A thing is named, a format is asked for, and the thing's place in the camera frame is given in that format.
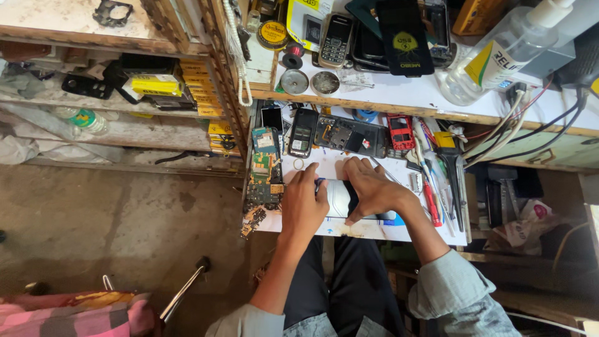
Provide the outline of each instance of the plastic bottle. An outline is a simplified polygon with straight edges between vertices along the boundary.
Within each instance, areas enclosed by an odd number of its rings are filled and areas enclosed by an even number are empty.
[[[555,25],[559,39],[554,48],[562,47],[599,22],[599,15],[592,14],[599,13],[599,1],[576,0],[572,7],[572,12]]]
[[[60,118],[68,119],[75,126],[96,136],[108,132],[106,119],[91,110],[57,107],[54,109],[54,114]]]
[[[543,0],[535,8],[516,7],[489,32],[441,84],[441,93],[469,106],[517,73],[558,41],[555,25],[572,11],[574,0]]]

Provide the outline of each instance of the phone keypad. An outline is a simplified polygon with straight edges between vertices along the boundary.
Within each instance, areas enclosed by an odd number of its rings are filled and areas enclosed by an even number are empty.
[[[342,43],[338,38],[325,38],[325,45],[320,50],[322,59],[342,63],[345,61],[347,43]]]

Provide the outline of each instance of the person's left hand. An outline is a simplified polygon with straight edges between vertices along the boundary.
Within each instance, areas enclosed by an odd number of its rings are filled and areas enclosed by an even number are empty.
[[[305,171],[299,171],[287,185],[282,201],[283,229],[279,239],[304,250],[329,212],[327,180],[320,184],[314,197],[317,167],[318,163],[312,163]]]

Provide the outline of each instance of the yellow tin lid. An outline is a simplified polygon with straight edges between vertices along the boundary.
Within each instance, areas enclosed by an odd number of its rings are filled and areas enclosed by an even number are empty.
[[[287,46],[289,36],[284,24],[270,20],[258,28],[258,41],[266,49],[281,50]]]

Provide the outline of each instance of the gray shirt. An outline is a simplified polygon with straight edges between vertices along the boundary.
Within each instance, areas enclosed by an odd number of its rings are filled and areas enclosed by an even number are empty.
[[[420,269],[408,306],[416,318],[438,318],[449,336],[520,336],[499,303],[489,296],[495,285],[470,262],[451,250]],[[246,304],[208,328],[206,337],[337,337],[326,313],[283,331],[285,315],[269,314]],[[364,316],[356,337],[391,337]]]

